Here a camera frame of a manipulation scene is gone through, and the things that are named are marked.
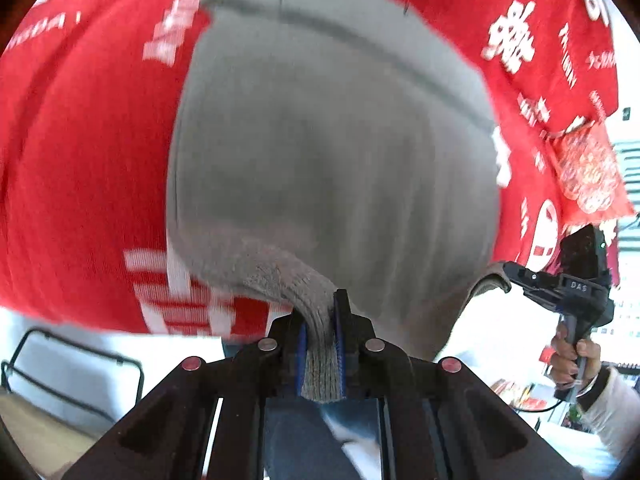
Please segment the person's right hand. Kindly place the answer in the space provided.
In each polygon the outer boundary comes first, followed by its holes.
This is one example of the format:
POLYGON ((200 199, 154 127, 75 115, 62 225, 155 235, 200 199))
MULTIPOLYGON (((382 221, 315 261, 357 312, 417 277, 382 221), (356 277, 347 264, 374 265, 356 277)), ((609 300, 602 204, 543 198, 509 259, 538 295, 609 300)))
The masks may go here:
POLYGON ((584 390, 600 373, 601 346, 589 338, 570 344, 567 337, 567 327, 559 323, 551 341, 554 353, 549 377, 561 389, 577 386, 584 390))

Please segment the white right sleeve forearm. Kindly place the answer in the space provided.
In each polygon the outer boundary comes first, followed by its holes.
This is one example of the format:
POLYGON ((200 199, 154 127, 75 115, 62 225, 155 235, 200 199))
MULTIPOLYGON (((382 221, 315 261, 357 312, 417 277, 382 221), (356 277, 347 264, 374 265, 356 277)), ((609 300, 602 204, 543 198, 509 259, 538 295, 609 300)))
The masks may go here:
POLYGON ((590 389, 578 396, 585 424, 616 460, 622 460, 639 437, 639 393, 615 367, 602 367, 590 389))

